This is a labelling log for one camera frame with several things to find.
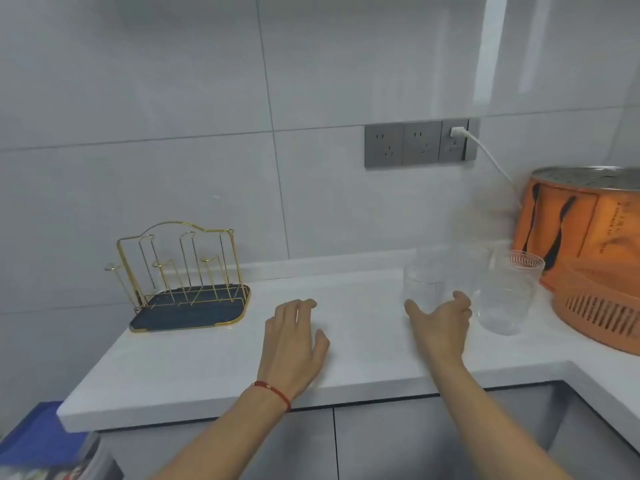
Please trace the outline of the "person's right hand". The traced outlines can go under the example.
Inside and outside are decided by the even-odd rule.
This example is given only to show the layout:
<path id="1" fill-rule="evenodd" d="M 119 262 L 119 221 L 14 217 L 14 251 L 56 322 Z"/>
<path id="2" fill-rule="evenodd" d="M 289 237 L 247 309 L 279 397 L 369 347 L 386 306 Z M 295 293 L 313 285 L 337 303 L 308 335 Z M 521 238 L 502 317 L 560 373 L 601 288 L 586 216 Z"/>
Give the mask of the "person's right hand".
<path id="1" fill-rule="evenodd" d="M 446 365 L 461 366 L 472 316 L 470 298 L 455 291 L 430 314 L 420 331 L 413 331 L 415 346 L 430 372 Z"/>

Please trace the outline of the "person's left hand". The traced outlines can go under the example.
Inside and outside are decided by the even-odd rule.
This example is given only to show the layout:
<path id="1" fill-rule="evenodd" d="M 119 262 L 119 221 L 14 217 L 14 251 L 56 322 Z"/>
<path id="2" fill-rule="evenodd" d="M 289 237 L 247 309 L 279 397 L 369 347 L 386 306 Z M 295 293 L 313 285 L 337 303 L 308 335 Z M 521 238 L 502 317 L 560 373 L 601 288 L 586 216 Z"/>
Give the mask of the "person's left hand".
<path id="1" fill-rule="evenodd" d="M 313 367 L 311 350 L 316 331 L 311 315 L 317 302 L 295 299 L 276 307 L 265 323 L 257 381 L 292 403 L 316 379 L 323 367 Z"/>

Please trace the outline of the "person's right forearm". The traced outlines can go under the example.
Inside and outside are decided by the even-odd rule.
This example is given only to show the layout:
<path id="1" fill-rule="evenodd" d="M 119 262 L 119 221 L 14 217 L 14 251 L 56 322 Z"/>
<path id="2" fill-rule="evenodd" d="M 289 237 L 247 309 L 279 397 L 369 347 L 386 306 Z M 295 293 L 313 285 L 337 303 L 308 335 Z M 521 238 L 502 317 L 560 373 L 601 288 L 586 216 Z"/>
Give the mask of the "person's right forearm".
<path id="1" fill-rule="evenodd" d="M 428 368 L 482 480 L 573 480 L 494 402 L 461 358 L 434 356 Z"/>

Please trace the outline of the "person's left forearm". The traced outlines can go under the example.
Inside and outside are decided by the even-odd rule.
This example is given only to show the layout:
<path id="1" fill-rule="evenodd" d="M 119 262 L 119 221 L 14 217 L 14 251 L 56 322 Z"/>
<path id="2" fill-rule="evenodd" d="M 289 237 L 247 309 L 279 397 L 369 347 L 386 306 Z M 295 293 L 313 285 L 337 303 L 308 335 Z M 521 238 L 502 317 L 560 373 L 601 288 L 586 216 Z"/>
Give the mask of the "person's left forearm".
<path id="1" fill-rule="evenodd" d="M 238 480 L 291 403 L 254 382 L 149 480 Z"/>

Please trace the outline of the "clear ribbed drinking glass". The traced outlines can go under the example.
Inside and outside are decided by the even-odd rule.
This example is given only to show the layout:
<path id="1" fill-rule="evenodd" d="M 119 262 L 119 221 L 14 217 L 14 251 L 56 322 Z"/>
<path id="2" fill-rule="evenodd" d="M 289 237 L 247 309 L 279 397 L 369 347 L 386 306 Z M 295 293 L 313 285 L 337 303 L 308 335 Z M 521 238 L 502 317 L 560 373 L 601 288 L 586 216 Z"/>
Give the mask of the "clear ribbed drinking glass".
<path id="1" fill-rule="evenodd" d="M 403 297 L 430 314 L 447 300 L 449 272 L 442 261 L 407 264 L 403 270 Z"/>
<path id="2" fill-rule="evenodd" d="M 447 255 L 449 293 L 460 291 L 473 298 L 479 291 L 481 279 L 489 270 L 493 244 L 488 241 L 466 241 L 453 244 Z"/>
<path id="3" fill-rule="evenodd" d="M 544 259 L 530 252 L 497 251 L 479 286 L 476 318 L 480 325 L 502 336 L 519 334 L 544 269 Z"/>

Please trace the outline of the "grey cabinet door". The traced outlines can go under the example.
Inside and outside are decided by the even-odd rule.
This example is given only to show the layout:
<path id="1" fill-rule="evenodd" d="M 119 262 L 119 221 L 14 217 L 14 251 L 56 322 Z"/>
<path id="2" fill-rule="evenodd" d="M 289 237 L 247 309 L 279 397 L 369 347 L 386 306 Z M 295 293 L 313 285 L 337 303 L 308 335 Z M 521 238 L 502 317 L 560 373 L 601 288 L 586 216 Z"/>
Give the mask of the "grey cabinet door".
<path id="1" fill-rule="evenodd" d="M 560 383 L 487 394 L 546 451 L 573 395 Z M 339 480 L 479 480 L 437 395 L 333 412 Z"/>

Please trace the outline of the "orange cardboard box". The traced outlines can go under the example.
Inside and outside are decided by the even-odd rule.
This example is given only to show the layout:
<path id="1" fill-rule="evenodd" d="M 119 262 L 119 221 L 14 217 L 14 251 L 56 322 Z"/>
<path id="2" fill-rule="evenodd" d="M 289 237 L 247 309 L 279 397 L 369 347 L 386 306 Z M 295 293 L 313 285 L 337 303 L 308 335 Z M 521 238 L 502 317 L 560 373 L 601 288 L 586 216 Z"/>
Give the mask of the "orange cardboard box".
<path id="1" fill-rule="evenodd" d="M 640 266 L 640 191 L 588 190 L 529 177 L 512 249 L 545 261 L 542 286 L 579 258 Z"/>

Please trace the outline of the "orange plastic strainer basket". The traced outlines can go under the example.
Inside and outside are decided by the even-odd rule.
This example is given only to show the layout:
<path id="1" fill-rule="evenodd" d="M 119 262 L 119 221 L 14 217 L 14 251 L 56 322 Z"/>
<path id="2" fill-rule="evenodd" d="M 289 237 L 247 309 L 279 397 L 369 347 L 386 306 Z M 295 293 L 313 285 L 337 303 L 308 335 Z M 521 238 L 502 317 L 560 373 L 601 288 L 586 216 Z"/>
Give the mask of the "orange plastic strainer basket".
<path id="1" fill-rule="evenodd" d="M 640 265 L 567 260 L 559 268 L 551 306 L 585 337 L 640 356 Z"/>

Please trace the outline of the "perforated steel steamer tray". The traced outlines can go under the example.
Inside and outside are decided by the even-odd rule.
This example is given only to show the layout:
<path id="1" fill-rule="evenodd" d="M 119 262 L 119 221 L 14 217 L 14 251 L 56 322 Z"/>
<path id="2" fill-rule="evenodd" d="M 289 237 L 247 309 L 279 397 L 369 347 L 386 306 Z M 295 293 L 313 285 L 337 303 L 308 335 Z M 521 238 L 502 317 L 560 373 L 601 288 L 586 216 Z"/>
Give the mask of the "perforated steel steamer tray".
<path id="1" fill-rule="evenodd" d="M 531 174 L 541 182 L 585 191 L 640 193 L 640 168 L 617 166 L 552 166 Z"/>

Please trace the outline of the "blue plastic bin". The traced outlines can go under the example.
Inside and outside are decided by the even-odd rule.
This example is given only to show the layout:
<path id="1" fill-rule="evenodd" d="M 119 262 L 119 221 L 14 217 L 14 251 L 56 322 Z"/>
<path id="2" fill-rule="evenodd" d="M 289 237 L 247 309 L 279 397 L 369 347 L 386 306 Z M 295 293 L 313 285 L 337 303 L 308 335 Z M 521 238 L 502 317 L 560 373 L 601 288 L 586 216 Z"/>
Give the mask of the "blue plastic bin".
<path id="1" fill-rule="evenodd" d="M 56 459 L 54 444 L 66 434 L 57 415 L 61 401 L 38 403 L 0 440 L 0 467 L 48 467 Z"/>

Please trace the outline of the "grey wall socket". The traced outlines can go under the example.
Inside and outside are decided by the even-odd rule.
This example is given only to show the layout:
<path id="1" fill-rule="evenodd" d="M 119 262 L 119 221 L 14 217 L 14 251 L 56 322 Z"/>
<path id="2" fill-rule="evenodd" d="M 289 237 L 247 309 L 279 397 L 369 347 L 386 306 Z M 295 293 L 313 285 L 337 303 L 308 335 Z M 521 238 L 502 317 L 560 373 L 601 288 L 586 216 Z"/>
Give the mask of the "grey wall socket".
<path id="1" fill-rule="evenodd" d="M 442 124 L 442 121 L 416 121 L 403 124 L 402 166 L 426 166 L 438 163 Z"/>
<path id="2" fill-rule="evenodd" d="M 365 125 L 365 169 L 400 167 L 402 165 L 403 142 L 403 123 L 377 123 Z"/>
<path id="3" fill-rule="evenodd" d="M 442 120 L 438 153 L 439 164 L 454 164 L 475 161 L 477 144 L 466 136 L 452 136 L 455 127 L 462 127 L 474 136 L 478 136 L 480 118 Z"/>

